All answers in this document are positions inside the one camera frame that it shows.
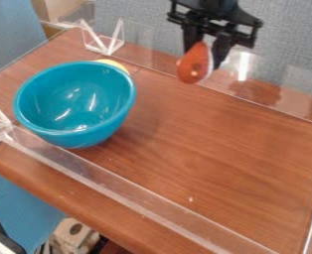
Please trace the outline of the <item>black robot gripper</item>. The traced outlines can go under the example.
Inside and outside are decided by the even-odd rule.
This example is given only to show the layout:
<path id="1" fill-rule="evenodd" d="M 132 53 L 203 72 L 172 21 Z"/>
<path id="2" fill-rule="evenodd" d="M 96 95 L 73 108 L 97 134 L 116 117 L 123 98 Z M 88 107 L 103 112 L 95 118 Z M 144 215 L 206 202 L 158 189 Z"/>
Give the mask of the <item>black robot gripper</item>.
<path id="1" fill-rule="evenodd" d="M 246 13 L 238 0 L 170 0 L 167 20 L 182 27 L 184 52 L 214 36 L 214 69 L 218 69 L 234 45 L 254 47 L 262 21 Z"/>

